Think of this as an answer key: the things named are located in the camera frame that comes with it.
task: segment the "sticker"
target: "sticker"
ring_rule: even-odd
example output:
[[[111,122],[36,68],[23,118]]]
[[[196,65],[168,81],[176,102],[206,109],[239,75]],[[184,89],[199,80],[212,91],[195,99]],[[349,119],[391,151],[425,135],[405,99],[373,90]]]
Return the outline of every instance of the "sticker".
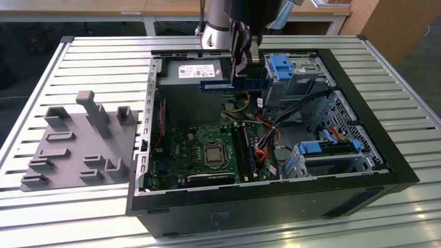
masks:
[[[122,12],[122,14],[142,14],[142,12]]]
[[[231,84],[208,84],[204,87],[206,89],[232,89],[235,88]]]
[[[215,66],[214,65],[187,65],[179,67],[179,78],[214,78],[215,75]]]
[[[270,166],[270,172],[276,176],[277,170],[275,166]]]
[[[258,107],[260,107],[260,108],[264,107],[264,100],[263,100],[263,98],[258,98]]]

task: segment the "table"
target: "table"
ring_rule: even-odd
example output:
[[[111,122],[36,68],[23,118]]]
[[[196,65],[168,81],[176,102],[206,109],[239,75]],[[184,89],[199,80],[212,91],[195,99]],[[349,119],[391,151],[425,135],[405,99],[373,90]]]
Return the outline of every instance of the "table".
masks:
[[[312,0],[305,0],[301,6],[295,6],[288,22],[331,22],[327,35],[337,35],[344,25],[347,8],[317,8]],[[144,11],[147,34],[155,34],[156,21],[199,21],[199,0],[147,0]]]
[[[337,35],[351,13],[305,0],[288,21],[331,22],[327,34]],[[156,21],[199,21],[199,0],[0,0],[0,22],[144,22],[155,36]]]
[[[0,150],[2,247],[407,247],[441,239],[441,120],[369,41],[355,36],[266,36],[264,48],[331,49],[405,155],[421,183],[355,215],[155,240],[126,216],[128,184],[22,192],[20,179],[47,126],[50,106],[70,113],[79,90],[94,90],[107,111],[144,109],[151,50],[200,49],[194,37],[78,37],[59,45]]]

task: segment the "ram slot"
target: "ram slot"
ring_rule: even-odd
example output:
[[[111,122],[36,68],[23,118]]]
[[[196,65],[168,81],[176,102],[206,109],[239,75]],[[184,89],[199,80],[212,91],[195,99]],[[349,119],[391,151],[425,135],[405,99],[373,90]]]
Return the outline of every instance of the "ram slot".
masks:
[[[246,128],[243,126],[238,126],[238,124],[232,124],[231,130],[232,130],[232,140],[234,140],[235,153],[236,153],[239,178],[242,182],[251,182],[254,181],[254,174],[255,174],[254,167],[256,167],[256,164],[251,165],[250,149],[248,149],[251,144],[250,144],[250,140],[247,139]]]

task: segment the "desk leg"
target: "desk leg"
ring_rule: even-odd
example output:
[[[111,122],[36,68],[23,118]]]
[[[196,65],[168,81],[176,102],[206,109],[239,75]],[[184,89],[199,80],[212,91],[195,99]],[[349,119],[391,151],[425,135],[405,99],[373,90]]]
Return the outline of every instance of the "desk leg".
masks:
[[[156,36],[155,25],[154,25],[155,19],[156,19],[155,17],[143,17],[147,36]]]
[[[345,19],[347,19],[345,15],[335,16],[327,35],[339,35]]]

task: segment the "aluminum table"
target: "aluminum table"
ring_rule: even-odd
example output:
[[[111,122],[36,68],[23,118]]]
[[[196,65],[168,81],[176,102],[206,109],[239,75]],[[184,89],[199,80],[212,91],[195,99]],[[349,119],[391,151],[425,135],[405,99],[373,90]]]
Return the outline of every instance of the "aluminum table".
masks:
[[[332,50],[421,179],[355,215],[154,239],[139,220],[124,215],[127,183],[22,192],[20,179],[43,137],[48,107],[63,105],[70,113],[83,112],[75,104],[76,92],[92,90],[107,111],[116,111],[120,105],[143,111],[151,51],[200,49],[194,37],[78,37],[64,41],[0,150],[0,247],[441,245],[441,121],[371,42],[355,36],[270,36],[262,45]]]

